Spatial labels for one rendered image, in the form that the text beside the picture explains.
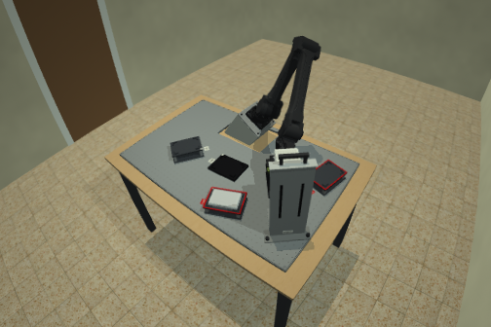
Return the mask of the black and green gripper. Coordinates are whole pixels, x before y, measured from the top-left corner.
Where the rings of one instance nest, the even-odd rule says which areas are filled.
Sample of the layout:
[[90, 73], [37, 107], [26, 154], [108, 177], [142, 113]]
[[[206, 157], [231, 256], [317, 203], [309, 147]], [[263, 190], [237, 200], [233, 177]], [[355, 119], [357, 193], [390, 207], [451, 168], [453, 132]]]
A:
[[268, 171], [268, 173], [269, 173], [269, 174], [270, 174], [269, 162], [273, 162], [273, 161], [274, 161], [274, 159], [273, 159], [273, 157], [274, 157], [274, 156], [275, 156], [275, 155], [270, 156], [270, 159], [267, 159], [267, 160], [266, 160], [267, 171]]

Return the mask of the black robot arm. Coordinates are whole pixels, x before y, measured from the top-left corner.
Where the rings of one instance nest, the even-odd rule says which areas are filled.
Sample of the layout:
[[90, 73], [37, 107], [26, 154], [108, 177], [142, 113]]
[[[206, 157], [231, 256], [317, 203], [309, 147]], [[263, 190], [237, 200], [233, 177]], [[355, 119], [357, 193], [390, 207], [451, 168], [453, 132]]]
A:
[[257, 106], [245, 113], [259, 129], [276, 120], [282, 111], [283, 92], [296, 70], [289, 105], [276, 138], [276, 149], [294, 148], [303, 136], [303, 112], [311, 67], [313, 60], [318, 60], [321, 54], [319, 43], [305, 36], [294, 37], [292, 42], [291, 52], [276, 83], [267, 95], [263, 94]]

